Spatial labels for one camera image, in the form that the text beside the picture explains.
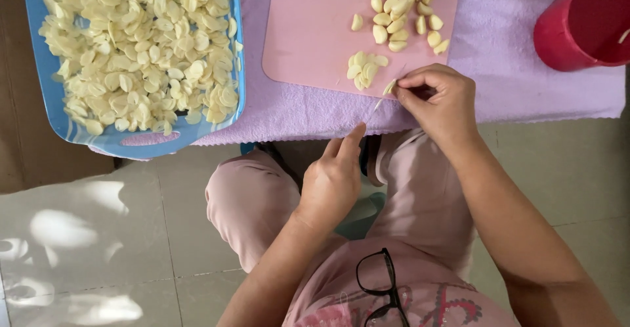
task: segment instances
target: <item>tiled floor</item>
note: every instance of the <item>tiled floor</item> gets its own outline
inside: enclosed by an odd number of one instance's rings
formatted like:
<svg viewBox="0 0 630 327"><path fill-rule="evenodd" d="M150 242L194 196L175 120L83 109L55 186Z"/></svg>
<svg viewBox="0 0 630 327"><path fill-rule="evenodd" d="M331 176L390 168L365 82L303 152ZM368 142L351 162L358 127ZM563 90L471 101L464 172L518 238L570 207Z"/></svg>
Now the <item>tiled floor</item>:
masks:
<svg viewBox="0 0 630 327"><path fill-rule="evenodd" d="M480 130L630 326L629 127L580 120ZM323 144L279 147L303 171L297 154L312 157ZM238 154L236 145L188 147L108 176L0 196L0 327L215 325L245 274L206 219L203 189ZM509 308L479 239L474 255L472 282Z"/></svg>

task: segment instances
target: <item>red container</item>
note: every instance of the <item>red container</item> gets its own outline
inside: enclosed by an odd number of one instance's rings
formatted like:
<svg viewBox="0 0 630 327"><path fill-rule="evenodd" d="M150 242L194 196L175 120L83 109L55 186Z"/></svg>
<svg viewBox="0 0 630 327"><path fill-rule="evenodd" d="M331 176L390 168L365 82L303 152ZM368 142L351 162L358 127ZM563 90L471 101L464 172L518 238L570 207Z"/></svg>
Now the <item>red container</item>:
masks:
<svg viewBox="0 0 630 327"><path fill-rule="evenodd" d="M555 0L534 26L534 47L547 66L575 71L630 64L630 0Z"/></svg>

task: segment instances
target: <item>pink cutting board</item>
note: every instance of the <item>pink cutting board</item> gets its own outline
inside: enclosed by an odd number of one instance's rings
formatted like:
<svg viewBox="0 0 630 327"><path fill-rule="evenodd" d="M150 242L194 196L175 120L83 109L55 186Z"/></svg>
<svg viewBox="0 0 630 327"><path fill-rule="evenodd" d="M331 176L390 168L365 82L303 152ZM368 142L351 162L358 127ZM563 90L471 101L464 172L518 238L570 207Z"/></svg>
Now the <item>pink cutting board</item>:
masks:
<svg viewBox="0 0 630 327"><path fill-rule="evenodd" d="M451 39L457 0L433 0L431 7L444 21L442 39ZM350 29L355 13L364 18L363 28L356 32ZM387 43L378 45L374 41L375 15L370 0L272 0L264 42L264 73L276 81L382 97L393 79L424 65L446 64L449 51L436 56L427 35L415 32L415 6L405 26L410 35L408 47L399 53L390 51ZM348 59L360 50L389 59L387 67L379 68L372 86L362 91L357 90L354 80L346 78Z"/></svg>

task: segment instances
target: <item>black glasses frame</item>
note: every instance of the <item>black glasses frame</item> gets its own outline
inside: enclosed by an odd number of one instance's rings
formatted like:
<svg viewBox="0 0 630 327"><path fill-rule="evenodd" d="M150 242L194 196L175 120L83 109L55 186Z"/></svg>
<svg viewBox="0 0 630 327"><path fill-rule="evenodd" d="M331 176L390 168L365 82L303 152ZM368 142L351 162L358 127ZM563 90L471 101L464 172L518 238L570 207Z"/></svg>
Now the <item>black glasses frame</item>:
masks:
<svg viewBox="0 0 630 327"><path fill-rule="evenodd" d="M366 289L363 285L361 285L361 280L358 278L358 267L361 266L361 263L370 257L374 257L377 255L383 255L385 259L385 264L388 267L389 279L392 283L392 287L386 291L378 291ZM400 298L398 298L398 288L396 287L396 272L394 271L394 263L392 263L392 258L389 255L388 249L383 248L380 252L376 252L371 254L363 259L361 259L357 264L357 283L359 288L363 290L365 293L370 294L372 296L389 296L389 304L378 308L376 311L367 316L366 322L364 323L364 327L367 327L367 321L370 321L373 318L380 318L387 314L391 309L398 309L400 313L401 319L403 320L403 327L410 327L409 321L407 320L407 316L403 311L403 305L400 302Z"/></svg>

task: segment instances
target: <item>purple towel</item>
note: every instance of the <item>purple towel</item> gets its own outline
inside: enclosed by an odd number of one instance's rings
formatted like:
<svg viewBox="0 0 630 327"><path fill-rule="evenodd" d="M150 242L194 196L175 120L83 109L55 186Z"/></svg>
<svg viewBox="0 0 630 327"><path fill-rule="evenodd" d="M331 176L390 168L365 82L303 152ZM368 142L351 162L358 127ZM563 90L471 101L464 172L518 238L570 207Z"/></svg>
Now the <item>purple towel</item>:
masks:
<svg viewBox="0 0 630 327"><path fill-rule="evenodd" d="M376 104L373 97L269 79L262 55L270 1L241 1L247 75L241 118L195 145L341 137ZM552 1L459 0L448 64L477 82L478 122L619 117L625 105L624 67L557 72L536 55L534 23ZM386 100L368 132L415 126L397 102Z"/></svg>

